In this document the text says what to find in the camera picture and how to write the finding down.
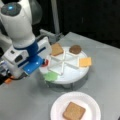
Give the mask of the white and blue gripper body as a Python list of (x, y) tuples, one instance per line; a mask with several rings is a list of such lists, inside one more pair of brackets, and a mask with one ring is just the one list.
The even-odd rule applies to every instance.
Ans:
[(11, 46), (3, 55), (3, 60), (12, 76), (19, 78), (23, 73), (30, 75), (42, 66), (51, 52), (49, 39), (44, 37), (25, 49), (15, 49)]

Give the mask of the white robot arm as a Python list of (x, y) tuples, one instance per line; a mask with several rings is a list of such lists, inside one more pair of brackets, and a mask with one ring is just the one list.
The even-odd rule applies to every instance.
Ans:
[(0, 8), (0, 19), (12, 40), (3, 59), (15, 77), (29, 75), (44, 64), (52, 52), (49, 40), (37, 41), (32, 26), (41, 21), (42, 9), (37, 0), (19, 0), (4, 4)]

